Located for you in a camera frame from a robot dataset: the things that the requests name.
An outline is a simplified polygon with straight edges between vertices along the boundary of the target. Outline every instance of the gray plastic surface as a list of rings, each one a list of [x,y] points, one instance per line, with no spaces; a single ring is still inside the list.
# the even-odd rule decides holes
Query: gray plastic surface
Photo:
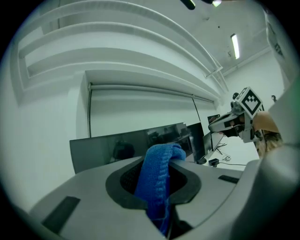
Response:
[[[230,239],[233,223],[244,208],[253,185],[259,160],[247,164],[238,184],[228,198],[211,213],[211,216],[192,231],[178,237],[182,240]]]
[[[139,158],[122,160],[75,175],[40,200],[30,211],[30,215],[42,222],[66,196],[75,196],[81,201],[60,232],[60,236],[65,239],[162,238],[144,210],[122,208],[106,192],[107,177],[116,169]]]
[[[201,180],[201,189],[190,203],[177,205],[176,210],[180,220],[184,220],[192,227],[205,221],[227,199],[236,184],[218,179],[221,175],[240,178],[242,171],[209,167],[203,165],[187,164],[180,160],[174,160],[185,169],[197,174]]]
[[[63,238],[70,240],[162,238],[144,210],[131,210],[119,206],[109,197],[105,188],[105,181],[112,172],[137,159],[139,157],[77,174],[40,200],[30,211],[30,215],[42,222],[66,196],[74,196],[79,198],[80,202],[60,232]],[[198,229],[207,232],[209,228],[211,228],[209,231],[214,231],[216,224],[223,226],[224,221],[219,221],[220,219],[234,219],[246,202],[256,170],[255,162],[249,163],[244,173],[181,160],[174,160],[170,165],[184,167],[196,173],[201,180],[202,187],[195,198],[190,203],[176,206],[180,220],[194,227],[200,225],[191,233],[197,232]],[[236,185],[218,179],[221,175],[241,179]]]

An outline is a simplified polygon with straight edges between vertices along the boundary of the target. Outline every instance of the blue towel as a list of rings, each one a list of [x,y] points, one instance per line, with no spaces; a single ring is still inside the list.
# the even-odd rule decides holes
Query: blue towel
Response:
[[[135,196],[148,203],[147,215],[163,235],[166,235],[170,217],[169,160],[185,158],[186,153],[179,144],[159,144],[150,147],[135,189]]]

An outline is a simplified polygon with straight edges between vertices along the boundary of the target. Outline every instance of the white wall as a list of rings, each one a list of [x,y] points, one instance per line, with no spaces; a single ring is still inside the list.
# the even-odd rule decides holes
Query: white wall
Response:
[[[75,90],[72,84],[45,86],[33,90],[31,99],[27,95],[23,104],[18,105],[7,56],[9,52],[0,71],[1,183],[11,201],[29,211],[75,174],[69,140],[75,139],[77,132],[80,136],[87,132],[86,125],[81,130],[76,126],[76,116],[85,111],[83,103],[77,106],[86,93],[81,90],[82,81],[78,81]]]
[[[283,94],[284,86],[281,71],[273,53],[268,52],[256,60],[225,76],[229,92],[224,96],[224,105],[218,108],[221,114],[230,111],[230,102],[235,92],[250,86],[261,98],[263,107],[268,110],[273,104],[271,95],[277,99]]]
[[[133,90],[94,90],[90,117],[93,137],[199,122],[191,98]]]

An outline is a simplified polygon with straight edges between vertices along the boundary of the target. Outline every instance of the black rubber opening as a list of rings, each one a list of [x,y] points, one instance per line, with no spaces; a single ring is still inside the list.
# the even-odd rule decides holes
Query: black rubber opening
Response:
[[[134,167],[130,168],[128,171],[122,174],[120,177],[121,186],[131,194],[135,194],[135,189],[137,186],[137,182],[140,176],[141,168],[143,162],[138,163]],[[173,168],[169,166],[169,175],[170,175],[170,195],[181,189],[186,185],[188,179],[187,177]]]
[[[105,187],[109,196],[128,209],[147,209],[147,203],[134,195],[144,158],[140,158],[108,176]],[[199,177],[175,163],[169,163],[170,204],[190,202],[201,188]]]

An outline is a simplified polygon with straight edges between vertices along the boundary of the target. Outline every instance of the computer monitor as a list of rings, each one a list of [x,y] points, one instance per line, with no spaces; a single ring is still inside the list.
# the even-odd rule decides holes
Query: computer monitor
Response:
[[[178,143],[187,156],[192,153],[186,137],[179,132],[187,128],[184,123],[149,128],[134,132],[76,139],[70,141],[75,173],[116,161],[144,156],[151,146]]]
[[[196,123],[187,127],[189,130],[189,139],[192,145],[194,161],[205,156],[205,149],[203,144],[203,129],[201,123]]]

